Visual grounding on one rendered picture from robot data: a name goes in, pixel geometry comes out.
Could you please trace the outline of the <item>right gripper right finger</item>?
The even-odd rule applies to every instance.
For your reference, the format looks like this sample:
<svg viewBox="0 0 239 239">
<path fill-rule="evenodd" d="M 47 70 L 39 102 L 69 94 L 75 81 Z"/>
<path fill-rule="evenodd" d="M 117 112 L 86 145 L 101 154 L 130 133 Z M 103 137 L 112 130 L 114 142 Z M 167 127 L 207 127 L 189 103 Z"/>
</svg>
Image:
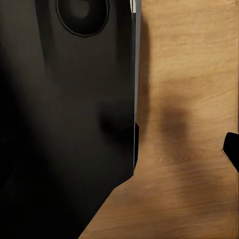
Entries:
<svg viewBox="0 0 239 239">
<path fill-rule="evenodd" d="M 239 173 L 239 134 L 228 132 L 223 150 Z"/>
</svg>

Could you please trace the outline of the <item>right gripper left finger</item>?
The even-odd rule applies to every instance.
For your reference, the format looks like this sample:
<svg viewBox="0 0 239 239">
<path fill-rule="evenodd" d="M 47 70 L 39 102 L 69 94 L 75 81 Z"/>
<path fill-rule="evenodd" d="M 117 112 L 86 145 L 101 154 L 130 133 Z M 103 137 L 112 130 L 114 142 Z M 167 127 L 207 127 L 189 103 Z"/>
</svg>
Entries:
<svg viewBox="0 0 239 239">
<path fill-rule="evenodd" d="M 0 192 L 26 151 L 21 132 L 0 138 Z"/>
</svg>

